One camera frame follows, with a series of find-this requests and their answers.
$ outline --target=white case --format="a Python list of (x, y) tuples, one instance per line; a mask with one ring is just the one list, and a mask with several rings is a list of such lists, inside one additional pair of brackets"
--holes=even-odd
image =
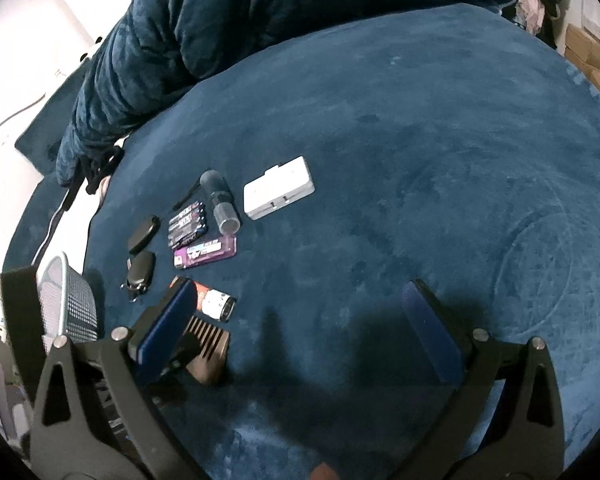
[(257, 220), (314, 192), (304, 157), (274, 166), (244, 186), (244, 212)]

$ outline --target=brown comb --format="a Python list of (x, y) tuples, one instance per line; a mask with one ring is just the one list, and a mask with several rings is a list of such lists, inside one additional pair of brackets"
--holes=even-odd
[(200, 343), (200, 354), (187, 364), (187, 371), (201, 384), (217, 384), (226, 364), (230, 334), (197, 316), (191, 318), (185, 333)]

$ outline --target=white mesh basket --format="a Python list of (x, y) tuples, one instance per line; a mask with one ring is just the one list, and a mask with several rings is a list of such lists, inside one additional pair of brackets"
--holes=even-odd
[(89, 284), (66, 259), (55, 256), (38, 280), (45, 335), (42, 340), (48, 353), (54, 338), (67, 334), (71, 341), (82, 343), (98, 338), (96, 305)]

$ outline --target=blue blanket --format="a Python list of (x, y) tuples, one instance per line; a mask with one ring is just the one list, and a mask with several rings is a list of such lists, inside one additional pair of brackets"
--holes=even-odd
[(200, 82), (130, 137), (91, 224), (106, 330), (176, 273), (161, 231), (152, 288), (126, 300), (139, 221), (209, 167), (241, 208), (244, 184), (298, 155), (316, 191), (243, 217), (236, 257), (186, 272), (238, 297), (227, 383), (177, 374), (162, 409), (202, 467), (385, 478), (448, 396), (400, 305), (416, 277), (468, 329), (547, 340), (571, 462), (600, 426), (600, 94), (584, 75), (458, 4), (286, 41)]
[(365, 16), (467, 2), (514, 0), (133, 0), (93, 57), (59, 149), (71, 179), (98, 152), (176, 102), (197, 82), (280, 41)]

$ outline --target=black key fob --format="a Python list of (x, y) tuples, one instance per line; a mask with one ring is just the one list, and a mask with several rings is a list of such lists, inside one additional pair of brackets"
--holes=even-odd
[(151, 216), (144, 220), (134, 231), (126, 243), (127, 249), (131, 254), (138, 254), (151, 241), (151, 238), (160, 229), (160, 219), (157, 216)]
[(154, 276), (154, 267), (155, 254), (149, 251), (142, 251), (131, 262), (126, 275), (126, 290), (129, 291), (131, 301), (135, 301), (140, 294), (147, 291)]

